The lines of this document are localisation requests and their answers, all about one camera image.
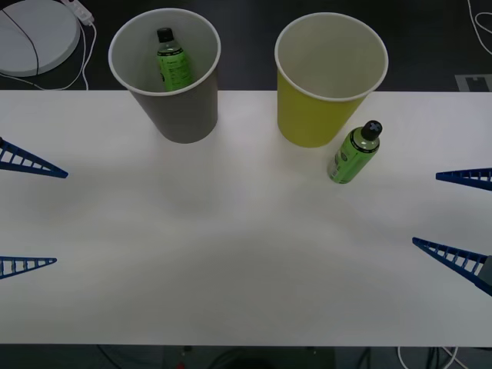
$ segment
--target gray floor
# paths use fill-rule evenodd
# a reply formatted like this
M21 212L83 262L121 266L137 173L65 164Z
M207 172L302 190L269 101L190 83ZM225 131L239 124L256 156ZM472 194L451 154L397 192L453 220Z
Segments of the gray floor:
M182 347L103 346L107 355L121 369L175 369L180 362L185 369L207 369L209 364L230 347L193 347L183 354ZM336 348L245 348L243 357L262 357L277 369L397 369L400 363L394 347L371 348L370 366L360 363L365 347ZM402 349L410 369L424 369L427 348ZM492 351L461 348L457 356L469 369L491 369ZM440 350L440 366L449 357ZM450 369L460 366L452 364ZM115 369L95 345L0 345L1 369Z

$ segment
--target black bottle cap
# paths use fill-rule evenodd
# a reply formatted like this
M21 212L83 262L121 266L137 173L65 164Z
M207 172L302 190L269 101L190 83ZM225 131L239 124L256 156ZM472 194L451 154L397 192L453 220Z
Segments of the black bottle cap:
M175 39L172 34L172 29L170 28L160 28L157 30L157 37L159 37L159 42L170 42Z
M364 140L374 141L383 131L383 126L379 121L369 121L362 127L361 135Z

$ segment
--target white cable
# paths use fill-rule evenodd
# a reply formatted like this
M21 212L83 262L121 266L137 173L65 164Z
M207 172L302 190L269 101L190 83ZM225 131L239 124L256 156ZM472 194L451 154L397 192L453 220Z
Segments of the white cable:
M89 55L87 56L87 60L85 61L85 64L82 67L82 77L84 79L86 90L89 89L89 83L87 82L87 78L85 77L85 67L87 67L89 60L91 60L92 49L94 48L94 45L95 45L95 39L96 39L96 37L98 37L98 31L95 29L94 23L90 22L89 25L94 29L94 38L92 39L92 45L91 45L91 48L89 49Z
M467 0L468 1L468 10L470 11L470 20L471 20L471 24L472 26L474 27L474 30L475 30L475 33L477 34L477 37L478 37L478 41L480 42L480 45L482 45L482 47L489 53L492 55L492 52L487 48L487 46L484 45L484 43L482 42L482 39L480 38L480 34L478 33L478 30L477 30L477 26L475 25L475 22L477 23L477 25L484 29L485 31L489 32L489 33L492 33L489 29L485 28L484 26L482 26L477 18L478 18L478 15L481 15L481 14L488 14L488 15L491 15L491 13L485 13L485 12L481 12L481 13L478 13L477 15L475 15L475 19L474 19L474 15L472 14L471 12L471 3L470 3L470 0Z
M32 85L32 86L34 86L36 88L39 88L40 90L43 90L43 91L62 91L62 90L65 90L65 89L69 88L70 86L72 86L78 80L78 77L80 77L80 74L83 72L83 69L85 68L85 65L87 64L87 63L85 63L85 49L86 49L86 44L85 44L84 28L82 27L81 22L78 23L78 26L80 27L80 30L82 32L82 41L84 42L84 51L83 51L83 54L82 54L82 64L80 66L80 70L78 71L77 77L75 77L75 79L72 82L70 82L70 85L66 85L65 87L62 87L62 88L43 88L43 87L38 86L37 84L35 84L33 82L26 81L25 79L22 79L22 78L13 77L11 75L4 75L3 73L0 73L0 75L2 77L5 77L5 78L15 79L16 81L27 83L28 85ZM85 80L85 89L86 90L89 89L86 80Z
M451 351L449 351L445 347L442 347L442 349L445 350L449 356L453 356ZM457 357L454 358L454 361L456 361L456 364L460 365L463 369L468 369L468 367L465 364L463 364L461 361L459 361Z
M451 353L451 352L449 353L451 355L451 359L441 369L448 369L453 364L453 361L456 360L456 354L457 353L458 353L458 347L455 347L453 350L453 353ZM403 359L401 358L401 347L400 346L397 347L397 354L398 354L398 360L400 360L401 366L404 369L408 369L408 366L405 365L405 363L403 362Z
M398 360L400 360L400 364L401 366L404 368L404 369L408 369L408 366L405 365L405 363L403 362L403 359L401 358L401 347L398 346L397 347L397 354L398 354Z

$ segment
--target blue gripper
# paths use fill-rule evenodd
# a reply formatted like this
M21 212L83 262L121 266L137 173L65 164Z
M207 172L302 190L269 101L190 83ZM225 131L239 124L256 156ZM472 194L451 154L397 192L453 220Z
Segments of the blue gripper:
M0 169L67 178L68 173L0 137Z

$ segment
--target plastic bottle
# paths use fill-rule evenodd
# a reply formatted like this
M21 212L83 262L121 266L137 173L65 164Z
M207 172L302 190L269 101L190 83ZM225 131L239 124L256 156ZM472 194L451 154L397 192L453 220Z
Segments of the plastic bottle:
M328 165L328 175L336 183L348 183L357 175L379 149L379 135L383 126L379 121L369 121L355 128Z
M160 28L157 36L161 46L157 52L162 81L166 91L176 91L193 83L188 56L175 40L170 28Z

